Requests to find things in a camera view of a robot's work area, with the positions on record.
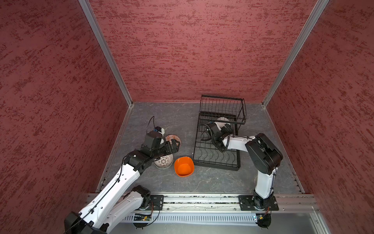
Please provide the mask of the orange square bowl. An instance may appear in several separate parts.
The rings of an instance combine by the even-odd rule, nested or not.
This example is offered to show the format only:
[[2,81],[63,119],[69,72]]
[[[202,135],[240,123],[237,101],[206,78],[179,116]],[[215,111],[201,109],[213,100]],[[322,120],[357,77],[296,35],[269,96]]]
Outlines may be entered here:
[[178,158],[174,163],[175,173],[179,177],[187,177],[194,173],[195,166],[190,157]]

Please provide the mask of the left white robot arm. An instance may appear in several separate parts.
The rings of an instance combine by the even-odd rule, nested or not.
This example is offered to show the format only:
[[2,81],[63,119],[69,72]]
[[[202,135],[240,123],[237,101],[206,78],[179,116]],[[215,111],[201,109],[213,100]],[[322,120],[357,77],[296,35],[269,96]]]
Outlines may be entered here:
[[146,153],[138,150],[128,153],[107,186],[80,212],[67,215],[64,220],[65,233],[108,234],[130,213],[147,207],[151,193],[142,186],[133,188],[124,198],[122,196],[155,160],[177,153],[179,148],[180,142],[172,139]]

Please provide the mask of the red patterned bowl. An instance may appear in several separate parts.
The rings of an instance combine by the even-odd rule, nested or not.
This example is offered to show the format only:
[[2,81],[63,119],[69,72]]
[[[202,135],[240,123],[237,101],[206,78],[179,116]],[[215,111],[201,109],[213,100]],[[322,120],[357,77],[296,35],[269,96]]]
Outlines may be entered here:
[[181,139],[177,136],[177,135],[168,135],[166,136],[166,141],[171,141],[172,139],[176,140],[177,141],[177,145],[180,146],[181,145]]

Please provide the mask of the white lattice patterned bowl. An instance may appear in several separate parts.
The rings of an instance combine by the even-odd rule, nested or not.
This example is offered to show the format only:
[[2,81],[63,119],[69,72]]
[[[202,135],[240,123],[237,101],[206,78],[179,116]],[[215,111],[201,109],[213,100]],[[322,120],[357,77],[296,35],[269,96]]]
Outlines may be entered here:
[[173,154],[160,157],[158,160],[154,161],[154,165],[157,169],[164,170],[172,166],[174,161]]

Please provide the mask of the right corner aluminium profile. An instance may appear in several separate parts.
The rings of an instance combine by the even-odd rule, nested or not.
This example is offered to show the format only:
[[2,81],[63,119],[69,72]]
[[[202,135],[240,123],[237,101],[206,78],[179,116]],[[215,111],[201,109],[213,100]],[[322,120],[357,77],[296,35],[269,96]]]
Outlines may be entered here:
[[302,49],[304,43],[306,42],[307,38],[309,37],[310,33],[312,32],[314,26],[316,25],[318,19],[322,15],[328,3],[329,3],[329,0],[318,0],[316,2],[301,32],[299,33],[294,45],[292,46],[285,62],[283,63],[281,69],[279,70],[279,73],[277,74],[270,90],[268,91],[267,95],[265,96],[262,102],[262,106],[264,109],[267,108],[277,88],[281,84],[282,80],[287,74],[289,68],[291,67],[298,53]]

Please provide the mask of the corner aluminium profile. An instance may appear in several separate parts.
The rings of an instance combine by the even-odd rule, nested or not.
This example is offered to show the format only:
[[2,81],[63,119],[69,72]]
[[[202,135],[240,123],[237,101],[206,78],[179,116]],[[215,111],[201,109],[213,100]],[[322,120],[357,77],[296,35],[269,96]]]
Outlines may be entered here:
[[310,33],[312,32],[314,26],[316,25],[318,19],[322,15],[328,3],[329,3],[329,0],[318,0],[316,2],[301,32],[299,33],[294,45],[292,46],[285,62],[283,63],[281,69],[279,70],[279,73],[277,74],[270,90],[268,91],[267,95],[265,96],[262,102],[262,106],[264,109],[267,108],[277,88],[281,84],[282,80],[287,74],[289,68],[291,67],[298,53],[302,49],[304,43],[306,42],[307,38],[309,37]]
[[130,96],[130,93],[126,87],[126,84],[122,78],[122,75],[119,71],[119,68],[115,62],[115,59],[111,53],[111,50],[105,40],[105,37],[100,29],[99,23],[94,15],[93,9],[88,0],[79,0],[80,6],[84,12],[84,15],[94,33],[94,36],[107,60],[107,63],[120,87],[120,90],[127,102],[127,105],[132,108],[133,107],[133,100]]

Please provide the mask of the left corner aluminium profile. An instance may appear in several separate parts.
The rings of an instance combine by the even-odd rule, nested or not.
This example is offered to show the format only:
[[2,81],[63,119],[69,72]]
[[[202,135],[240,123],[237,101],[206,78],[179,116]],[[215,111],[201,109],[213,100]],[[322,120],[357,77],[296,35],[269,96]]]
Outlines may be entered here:
[[94,15],[93,9],[88,0],[79,0],[80,6],[84,12],[84,15],[94,33],[94,36],[107,60],[107,63],[120,87],[120,90],[127,102],[127,105],[132,108],[133,107],[133,100],[130,96],[130,93],[126,87],[126,84],[122,78],[122,75],[119,71],[119,68],[115,62],[115,59],[111,53],[111,50],[105,40],[105,37],[100,29],[99,23]]

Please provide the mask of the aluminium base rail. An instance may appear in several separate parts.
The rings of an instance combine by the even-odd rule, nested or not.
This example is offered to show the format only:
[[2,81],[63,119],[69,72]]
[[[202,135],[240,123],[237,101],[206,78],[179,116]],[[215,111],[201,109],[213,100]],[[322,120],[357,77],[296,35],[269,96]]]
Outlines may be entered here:
[[275,194],[264,209],[256,209],[252,196],[240,194],[178,194],[156,193],[152,197],[163,196],[163,212],[169,213],[313,213],[320,212],[312,194]]

